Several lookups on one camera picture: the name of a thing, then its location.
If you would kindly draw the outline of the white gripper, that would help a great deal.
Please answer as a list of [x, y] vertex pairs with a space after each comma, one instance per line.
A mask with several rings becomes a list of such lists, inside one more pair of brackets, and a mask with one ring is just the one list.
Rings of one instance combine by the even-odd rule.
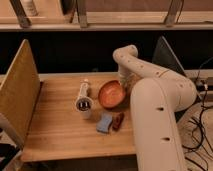
[[137, 81], [137, 76], [129, 69], [119, 66], [118, 67], [119, 82], [124, 88], [130, 88]]

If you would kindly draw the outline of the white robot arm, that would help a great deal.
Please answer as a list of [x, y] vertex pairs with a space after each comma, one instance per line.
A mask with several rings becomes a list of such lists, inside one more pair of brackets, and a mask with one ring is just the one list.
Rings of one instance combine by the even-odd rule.
[[130, 96], [138, 170], [187, 171], [175, 113], [195, 102], [196, 86], [173, 70], [140, 60], [134, 45], [116, 49], [113, 59], [123, 85], [131, 74], [140, 77]]

